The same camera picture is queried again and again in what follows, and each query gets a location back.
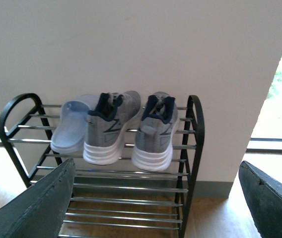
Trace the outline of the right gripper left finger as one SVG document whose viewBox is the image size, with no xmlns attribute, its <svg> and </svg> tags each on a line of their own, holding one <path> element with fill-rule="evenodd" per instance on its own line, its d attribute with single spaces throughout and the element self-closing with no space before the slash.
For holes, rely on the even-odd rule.
<svg viewBox="0 0 282 238">
<path fill-rule="evenodd" d="M 67 159 L 0 208 L 0 238 L 56 238 L 74 182 L 75 165 Z"/>
</svg>

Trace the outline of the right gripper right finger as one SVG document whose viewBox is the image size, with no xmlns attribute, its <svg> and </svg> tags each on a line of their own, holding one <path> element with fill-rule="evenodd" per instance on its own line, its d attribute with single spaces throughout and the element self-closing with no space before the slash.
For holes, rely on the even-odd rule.
<svg viewBox="0 0 282 238">
<path fill-rule="evenodd" d="M 282 238 L 282 183 L 247 161 L 239 181 L 255 226 L 263 238 Z"/>
</svg>

